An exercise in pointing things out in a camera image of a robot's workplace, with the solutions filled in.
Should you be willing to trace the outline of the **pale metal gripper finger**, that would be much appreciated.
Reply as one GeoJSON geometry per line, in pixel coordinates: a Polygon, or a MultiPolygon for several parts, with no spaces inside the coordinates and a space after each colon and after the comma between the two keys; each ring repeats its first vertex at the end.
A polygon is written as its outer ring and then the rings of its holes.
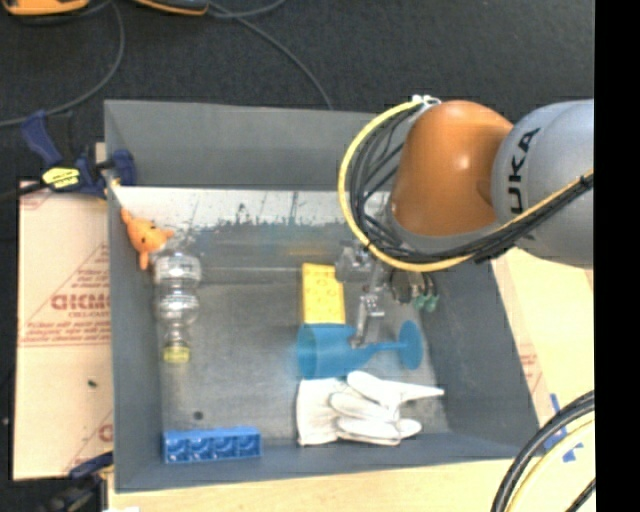
{"type": "Polygon", "coordinates": [[[385,309],[377,297],[368,298],[366,301],[365,342],[377,343],[385,320],[385,309]]]}
{"type": "Polygon", "coordinates": [[[352,348],[359,348],[366,341],[367,326],[369,318],[369,297],[362,295],[359,299],[356,322],[354,324],[354,334],[349,342],[352,348]]]}

